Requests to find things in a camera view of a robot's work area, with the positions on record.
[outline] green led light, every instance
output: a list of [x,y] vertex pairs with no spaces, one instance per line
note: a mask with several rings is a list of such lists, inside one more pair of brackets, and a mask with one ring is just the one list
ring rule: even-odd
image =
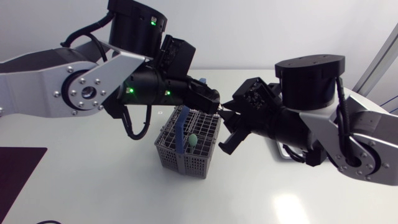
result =
[[133,88],[126,88],[126,93],[134,93],[134,89]]

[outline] gray plastic basket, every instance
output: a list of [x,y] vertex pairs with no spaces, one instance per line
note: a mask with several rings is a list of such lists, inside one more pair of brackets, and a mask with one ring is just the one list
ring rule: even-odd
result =
[[[221,119],[218,114],[208,115],[189,109],[187,118],[183,123],[183,153],[180,154],[176,151],[177,132],[175,126],[182,110],[182,106],[174,109],[156,139],[155,146],[160,161],[164,167],[180,174],[206,178],[220,130]],[[188,143],[188,137],[191,134],[195,134],[198,138],[197,145],[194,148],[190,147]]]

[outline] screw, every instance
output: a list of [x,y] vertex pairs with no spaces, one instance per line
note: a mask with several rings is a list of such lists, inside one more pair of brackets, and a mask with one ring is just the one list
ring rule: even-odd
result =
[[374,141],[369,141],[369,146],[374,147],[376,143]]
[[68,72],[68,73],[73,73],[73,72],[74,72],[74,69],[73,69],[71,66],[68,66],[68,67],[67,67],[67,72]]
[[58,97],[61,96],[61,93],[60,93],[59,91],[55,91],[54,94],[53,94],[53,96],[54,96],[55,98],[58,98]]
[[383,162],[383,163],[381,164],[381,166],[384,167],[384,168],[386,168],[386,169],[390,168],[390,164],[388,164],[388,163],[386,163],[386,162]]

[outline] basket handle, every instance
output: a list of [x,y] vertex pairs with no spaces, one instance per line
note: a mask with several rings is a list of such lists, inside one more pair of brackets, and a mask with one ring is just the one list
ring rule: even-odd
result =
[[[199,79],[199,82],[206,83],[206,78]],[[181,113],[175,122],[175,152],[178,154],[184,154],[184,124],[189,111],[189,107],[183,106]]]

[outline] white wall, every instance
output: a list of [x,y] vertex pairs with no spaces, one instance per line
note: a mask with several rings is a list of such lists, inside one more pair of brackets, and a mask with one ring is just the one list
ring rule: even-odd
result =
[[[292,57],[339,54],[346,56],[343,78],[348,88],[354,87],[398,22],[396,0],[140,2],[169,19],[166,33],[197,48],[192,68],[273,68]],[[69,33],[101,19],[107,3],[0,0],[0,61],[58,47]],[[109,26],[95,34],[107,40],[108,32]],[[397,71],[394,66],[389,73]],[[381,103],[394,95],[394,83],[384,82],[369,97]]]

